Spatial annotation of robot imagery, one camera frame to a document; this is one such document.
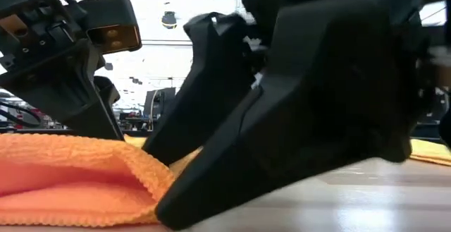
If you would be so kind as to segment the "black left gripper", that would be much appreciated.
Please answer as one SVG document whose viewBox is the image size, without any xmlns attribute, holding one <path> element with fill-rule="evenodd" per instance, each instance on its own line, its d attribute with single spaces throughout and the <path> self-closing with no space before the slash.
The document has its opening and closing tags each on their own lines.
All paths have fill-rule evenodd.
<svg viewBox="0 0 451 232">
<path fill-rule="evenodd" d="M 121 96 L 94 72 L 104 63 L 76 0 L 1 0 L 1 87 L 81 136 L 122 140 Z"/>
</svg>

